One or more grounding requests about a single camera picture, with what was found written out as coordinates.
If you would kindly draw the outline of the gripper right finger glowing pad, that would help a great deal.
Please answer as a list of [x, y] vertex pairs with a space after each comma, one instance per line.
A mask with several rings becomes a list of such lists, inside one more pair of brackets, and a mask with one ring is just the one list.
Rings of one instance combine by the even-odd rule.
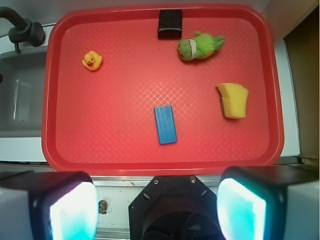
[[312, 165], [231, 166], [217, 216], [227, 240], [318, 240], [320, 170]]

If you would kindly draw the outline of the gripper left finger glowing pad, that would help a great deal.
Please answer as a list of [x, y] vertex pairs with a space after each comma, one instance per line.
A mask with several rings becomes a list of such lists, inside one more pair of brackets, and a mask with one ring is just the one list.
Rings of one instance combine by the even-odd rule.
[[2, 240], [92, 240], [98, 190], [83, 171], [0, 173]]

